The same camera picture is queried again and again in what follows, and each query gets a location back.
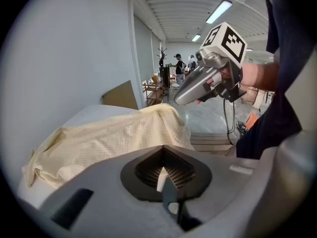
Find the white label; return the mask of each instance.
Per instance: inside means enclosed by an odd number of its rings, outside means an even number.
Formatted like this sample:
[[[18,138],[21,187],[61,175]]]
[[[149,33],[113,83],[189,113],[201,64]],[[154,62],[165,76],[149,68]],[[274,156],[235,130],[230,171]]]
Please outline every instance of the white label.
[[[249,176],[253,174],[253,169],[248,169],[237,165],[231,165],[229,169]]]

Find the ceiling light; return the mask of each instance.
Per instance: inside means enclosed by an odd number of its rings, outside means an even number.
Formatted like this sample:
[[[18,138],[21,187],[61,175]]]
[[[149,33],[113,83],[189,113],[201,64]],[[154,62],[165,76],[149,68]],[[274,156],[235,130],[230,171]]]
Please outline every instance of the ceiling light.
[[[216,19],[220,17],[226,10],[232,6],[232,2],[229,0],[222,0],[213,13],[206,20],[206,23],[212,24]]]
[[[200,34],[196,34],[196,36],[193,38],[193,42],[197,41],[200,38]]]

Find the black vent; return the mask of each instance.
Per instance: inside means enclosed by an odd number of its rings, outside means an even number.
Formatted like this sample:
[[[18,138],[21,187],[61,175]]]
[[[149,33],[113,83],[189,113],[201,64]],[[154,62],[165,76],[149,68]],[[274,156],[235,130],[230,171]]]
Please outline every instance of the black vent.
[[[120,178],[136,198],[162,202],[162,195],[156,189],[163,167],[178,190],[178,199],[200,196],[211,181],[211,171],[204,163],[168,146],[129,162]]]

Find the hand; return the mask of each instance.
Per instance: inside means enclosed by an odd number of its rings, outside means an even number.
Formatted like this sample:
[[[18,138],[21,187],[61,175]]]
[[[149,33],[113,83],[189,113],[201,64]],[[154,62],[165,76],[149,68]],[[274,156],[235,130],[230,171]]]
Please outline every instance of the hand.
[[[231,78],[229,68],[227,68],[227,67],[222,68],[219,72],[220,72],[221,77],[222,77],[223,79],[230,79],[230,78]],[[211,85],[212,83],[213,83],[213,79],[210,78],[210,79],[207,81],[207,84],[208,84],[208,85]]]

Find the gray plastic machine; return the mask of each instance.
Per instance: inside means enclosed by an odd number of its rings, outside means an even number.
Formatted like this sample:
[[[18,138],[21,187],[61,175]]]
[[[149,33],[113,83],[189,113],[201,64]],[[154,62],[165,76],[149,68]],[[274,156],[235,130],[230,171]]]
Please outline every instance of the gray plastic machine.
[[[218,31],[225,33],[228,27],[222,24]],[[214,31],[204,44],[216,40]],[[210,57],[204,54],[206,50],[198,52],[203,54],[202,60]],[[222,56],[216,62],[222,63],[225,54],[221,50],[216,54]],[[233,58],[225,58],[223,64],[241,68]],[[314,50],[286,93],[303,131],[264,150],[260,160],[213,156],[167,145],[143,149],[88,167],[53,193],[39,211],[25,210],[51,237],[237,238],[270,234],[291,215],[300,214],[297,209],[316,188],[316,99],[313,95],[297,98],[298,92],[308,93],[316,87],[312,80],[317,78],[316,64]],[[220,94],[225,96],[225,89],[236,85],[227,85]],[[204,96],[203,91],[197,92],[200,96],[191,98]],[[187,102],[188,96],[179,101]],[[308,108],[302,109],[307,102]],[[163,167],[168,178],[159,192]]]

